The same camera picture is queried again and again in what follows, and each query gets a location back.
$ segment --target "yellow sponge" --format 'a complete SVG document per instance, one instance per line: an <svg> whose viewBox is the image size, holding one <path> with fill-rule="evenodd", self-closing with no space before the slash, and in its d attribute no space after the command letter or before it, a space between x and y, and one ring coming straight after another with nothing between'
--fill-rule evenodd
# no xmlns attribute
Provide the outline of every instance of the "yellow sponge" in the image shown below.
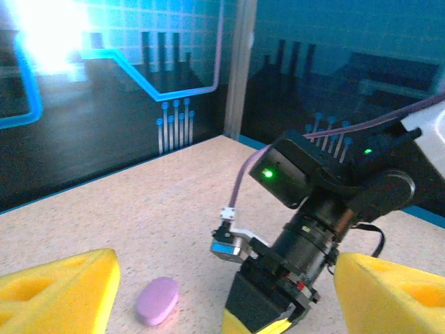
<svg viewBox="0 0 445 334"><path fill-rule="evenodd" d="M0 334L104 333L119 281L107 248L0 277Z"/></svg>
<svg viewBox="0 0 445 334"><path fill-rule="evenodd" d="M445 333L445 278L342 253L334 275L349 334Z"/></svg>

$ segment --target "white connector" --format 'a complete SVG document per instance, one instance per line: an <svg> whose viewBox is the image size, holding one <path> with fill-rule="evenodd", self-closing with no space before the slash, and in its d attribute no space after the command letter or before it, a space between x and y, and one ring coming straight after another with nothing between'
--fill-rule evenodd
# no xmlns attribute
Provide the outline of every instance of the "white connector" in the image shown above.
<svg viewBox="0 0 445 334"><path fill-rule="evenodd" d="M220 218L225 221L234 221L235 220L235 208L223 207L221 209Z"/></svg>

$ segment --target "blue neon line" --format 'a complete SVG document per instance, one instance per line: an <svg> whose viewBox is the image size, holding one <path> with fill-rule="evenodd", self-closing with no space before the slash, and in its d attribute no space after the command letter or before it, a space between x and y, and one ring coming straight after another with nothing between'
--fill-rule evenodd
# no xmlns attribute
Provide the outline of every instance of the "blue neon line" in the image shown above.
<svg viewBox="0 0 445 334"><path fill-rule="evenodd" d="M28 100L29 112L25 115L0 118L0 129L31 124L42 117L42 99L40 97L37 80L31 69L31 60L23 47L23 36L20 33L17 34L14 39L14 51L19 65L20 76L22 77L26 98Z"/></svg>
<svg viewBox="0 0 445 334"><path fill-rule="evenodd" d="M224 0L220 0L218 16L218 35L216 37L216 55L213 85L208 87L160 93L137 69L116 49L90 49L81 51L83 59L113 59L154 101L181 99L187 96L201 95L215 91L219 84L221 49L223 47Z"/></svg>
<svg viewBox="0 0 445 334"><path fill-rule="evenodd" d="M146 78L116 49L90 49L81 51L83 59L113 59L154 101L181 99L186 96L213 92L216 87L202 87L177 92L160 93Z"/></svg>

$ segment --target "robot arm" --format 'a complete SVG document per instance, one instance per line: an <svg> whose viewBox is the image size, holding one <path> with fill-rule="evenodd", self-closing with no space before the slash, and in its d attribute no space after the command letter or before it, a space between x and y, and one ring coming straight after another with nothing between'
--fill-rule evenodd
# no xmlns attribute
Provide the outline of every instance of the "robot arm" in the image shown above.
<svg viewBox="0 0 445 334"><path fill-rule="evenodd" d="M335 264L349 229L422 202L431 189L444 190L444 115L441 102L392 123L366 137L362 145L370 149L363 154L359 145L349 164L296 131L278 138L250 176L298 210L272 246L235 229L234 208L222 211L211 251L241 263L226 316L246 333L287 331L320 299L313 284L325 267Z"/></svg>

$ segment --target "bright light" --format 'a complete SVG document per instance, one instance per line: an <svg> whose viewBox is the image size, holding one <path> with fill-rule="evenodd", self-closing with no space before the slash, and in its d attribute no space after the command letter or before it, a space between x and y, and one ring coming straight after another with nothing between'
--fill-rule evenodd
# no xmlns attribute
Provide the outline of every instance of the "bright light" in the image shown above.
<svg viewBox="0 0 445 334"><path fill-rule="evenodd" d="M271 178L273 176L273 173L268 169L263 170L263 174L267 178Z"/></svg>
<svg viewBox="0 0 445 334"><path fill-rule="evenodd" d="M48 74L70 68L67 57L81 49L88 19L70 0L10 0L24 46L39 70Z"/></svg>

